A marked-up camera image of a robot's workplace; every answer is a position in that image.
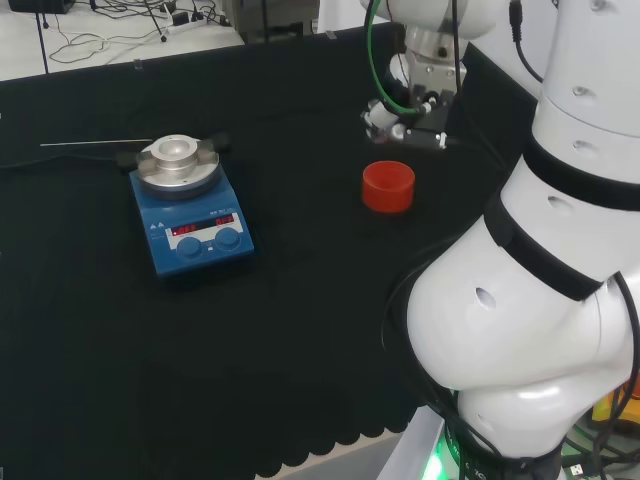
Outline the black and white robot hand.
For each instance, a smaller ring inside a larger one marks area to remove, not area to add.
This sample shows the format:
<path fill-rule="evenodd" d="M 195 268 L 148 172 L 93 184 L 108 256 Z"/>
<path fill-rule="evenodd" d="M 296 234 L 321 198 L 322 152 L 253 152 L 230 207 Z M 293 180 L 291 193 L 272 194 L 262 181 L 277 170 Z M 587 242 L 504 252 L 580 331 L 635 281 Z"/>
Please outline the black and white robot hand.
<path fill-rule="evenodd" d="M 376 143 L 444 150 L 456 143 L 446 132 L 457 81 L 466 68 L 407 51 L 394 55 L 384 75 L 374 76 L 378 97 L 361 118 Z"/>

